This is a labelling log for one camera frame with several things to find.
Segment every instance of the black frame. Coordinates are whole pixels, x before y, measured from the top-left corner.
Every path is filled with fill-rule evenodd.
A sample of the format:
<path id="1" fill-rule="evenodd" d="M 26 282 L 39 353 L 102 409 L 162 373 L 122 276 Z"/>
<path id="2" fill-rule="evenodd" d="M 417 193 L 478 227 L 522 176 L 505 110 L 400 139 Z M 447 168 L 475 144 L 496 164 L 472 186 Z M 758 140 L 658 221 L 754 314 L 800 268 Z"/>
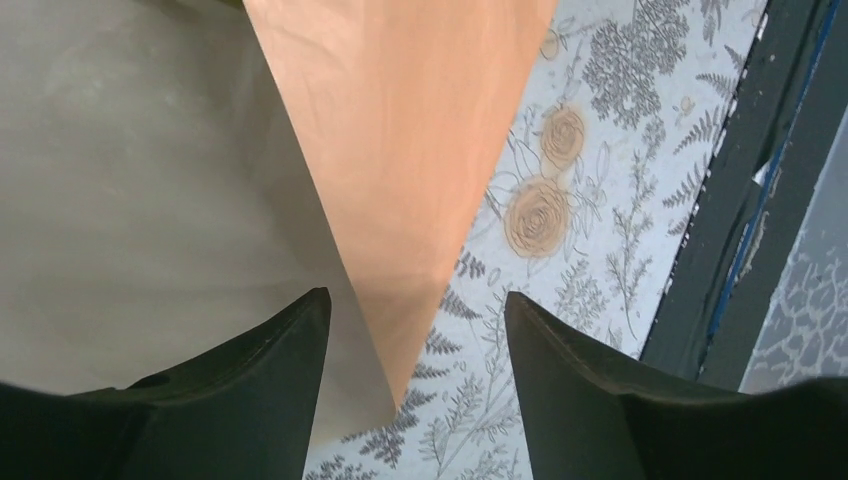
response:
<path id="1" fill-rule="evenodd" d="M 838 4 L 769 2 L 768 22 L 749 54 L 736 110 L 726 121 L 724 143 L 710 165 L 698 213 L 672 270 L 673 283 L 642 352 L 648 365 L 688 380 L 738 388 L 848 98 L 842 88 L 848 57 L 841 53 L 848 45 L 848 13 L 842 8 L 804 108 L 798 110 L 822 28 Z M 781 151 L 779 181 L 765 205 L 758 205 L 761 187 L 752 176 Z M 761 208 L 769 212 L 769 227 L 751 259 L 753 268 L 733 289 L 719 312 L 720 328 L 711 335 L 740 239 Z"/>

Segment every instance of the orange fabric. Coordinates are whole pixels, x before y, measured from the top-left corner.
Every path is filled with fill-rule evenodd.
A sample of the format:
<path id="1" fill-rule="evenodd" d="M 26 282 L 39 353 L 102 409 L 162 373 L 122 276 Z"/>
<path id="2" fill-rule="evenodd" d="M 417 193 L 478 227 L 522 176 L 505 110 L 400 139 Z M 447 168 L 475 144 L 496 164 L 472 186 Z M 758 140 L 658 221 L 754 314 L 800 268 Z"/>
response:
<path id="1" fill-rule="evenodd" d="M 396 404 L 556 0 L 246 0 Z"/>

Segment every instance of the floor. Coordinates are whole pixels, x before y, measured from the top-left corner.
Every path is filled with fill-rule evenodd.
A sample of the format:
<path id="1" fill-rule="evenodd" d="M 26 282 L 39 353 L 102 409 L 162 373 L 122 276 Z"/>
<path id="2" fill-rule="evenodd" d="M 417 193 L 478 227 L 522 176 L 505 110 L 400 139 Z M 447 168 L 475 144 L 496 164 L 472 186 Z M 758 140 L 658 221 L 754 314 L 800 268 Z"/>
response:
<path id="1" fill-rule="evenodd" d="M 848 375 L 848 185 L 845 115 L 740 390 L 757 393 L 821 375 Z"/>
<path id="2" fill-rule="evenodd" d="M 508 290 L 641 352 L 765 0 L 586 3 L 560 2 L 397 421 L 307 480 L 531 479 Z"/>

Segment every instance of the blue paint strip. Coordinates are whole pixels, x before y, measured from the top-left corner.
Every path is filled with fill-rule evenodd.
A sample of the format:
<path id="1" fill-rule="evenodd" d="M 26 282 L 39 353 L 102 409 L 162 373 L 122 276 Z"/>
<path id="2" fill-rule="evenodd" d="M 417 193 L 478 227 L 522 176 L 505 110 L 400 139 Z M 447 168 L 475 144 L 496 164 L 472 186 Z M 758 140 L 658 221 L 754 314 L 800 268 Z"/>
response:
<path id="1" fill-rule="evenodd" d="M 810 82 L 813 78 L 813 75 L 816 72 L 816 68 L 818 67 L 819 60 L 821 59 L 821 53 L 824 49 L 825 40 L 830 33 L 830 29 L 833 26 L 833 20 L 836 18 L 836 10 L 839 7 L 839 4 L 842 3 L 842 0 L 836 0 L 830 6 L 830 11 L 827 14 L 827 17 L 824 20 L 824 24 L 822 25 L 822 31 L 819 34 L 819 38 L 816 41 L 816 48 L 813 51 L 813 62 L 807 71 L 807 75 L 804 78 L 803 88 L 801 89 L 801 94 L 798 98 L 798 103 L 795 106 L 795 115 L 792 118 L 792 123 L 789 126 L 789 132 L 786 135 L 786 138 L 781 144 L 778 151 L 775 153 L 774 157 L 769 161 L 769 167 L 766 171 L 766 176 L 763 181 L 763 189 L 760 192 L 760 198 L 757 201 L 757 211 L 754 216 L 748 221 L 747 228 L 745 229 L 745 235 L 742 237 L 742 242 L 739 244 L 739 252 L 736 254 L 736 258 L 733 261 L 733 266 L 730 269 L 730 275 L 728 276 L 724 288 L 721 291 L 721 296 L 719 297 L 718 305 L 716 305 L 715 310 L 713 311 L 712 318 L 710 319 L 710 328 L 707 331 L 708 338 L 712 338 L 715 332 L 718 330 L 719 325 L 721 324 L 721 317 L 724 314 L 724 310 L 727 308 L 727 302 L 730 300 L 730 294 L 733 291 L 734 284 L 736 283 L 736 277 L 739 275 L 739 271 L 742 269 L 742 266 L 745 263 L 745 258 L 748 254 L 748 248 L 751 244 L 751 239 L 754 236 L 754 231 L 756 230 L 757 224 L 760 221 L 760 217 L 762 217 L 763 211 L 765 210 L 766 200 L 768 199 L 769 192 L 772 188 L 772 183 L 774 182 L 774 177 L 777 174 L 777 166 L 780 164 L 780 159 L 783 158 L 783 152 L 786 150 L 786 145 L 789 142 L 789 137 L 792 135 L 792 131 L 795 129 L 795 123 L 798 119 L 798 112 L 801 110 L 801 105 L 804 103 L 804 98 L 807 96 L 807 91 L 810 88 Z"/>

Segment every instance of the floral patterned floor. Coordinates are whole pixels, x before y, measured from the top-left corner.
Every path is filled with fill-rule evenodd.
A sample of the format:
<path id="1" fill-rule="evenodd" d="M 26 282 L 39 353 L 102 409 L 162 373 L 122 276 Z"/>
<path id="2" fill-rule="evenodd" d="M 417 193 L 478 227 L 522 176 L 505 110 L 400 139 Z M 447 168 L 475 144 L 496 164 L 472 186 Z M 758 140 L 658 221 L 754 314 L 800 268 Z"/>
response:
<path id="1" fill-rule="evenodd" d="M 307 480 L 532 478 L 517 289 L 638 356 L 765 0 L 561 0 L 405 405 Z"/>

